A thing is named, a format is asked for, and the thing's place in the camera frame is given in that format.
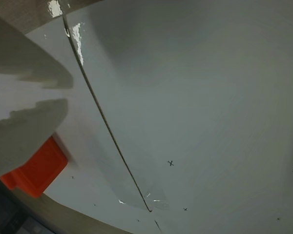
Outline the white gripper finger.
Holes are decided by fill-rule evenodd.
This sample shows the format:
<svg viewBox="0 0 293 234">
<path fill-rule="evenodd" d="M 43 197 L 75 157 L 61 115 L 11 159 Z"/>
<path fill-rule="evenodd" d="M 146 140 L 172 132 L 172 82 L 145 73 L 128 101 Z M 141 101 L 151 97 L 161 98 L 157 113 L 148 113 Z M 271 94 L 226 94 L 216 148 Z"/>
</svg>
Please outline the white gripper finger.
<svg viewBox="0 0 293 234">
<path fill-rule="evenodd" d="M 0 120 L 0 176 L 22 166 L 52 136 L 68 113 L 66 99 L 39 101 Z"/>
<path fill-rule="evenodd" d="M 0 74 L 41 82 L 44 88 L 72 88 L 73 77 L 50 54 L 0 18 Z"/>
</svg>

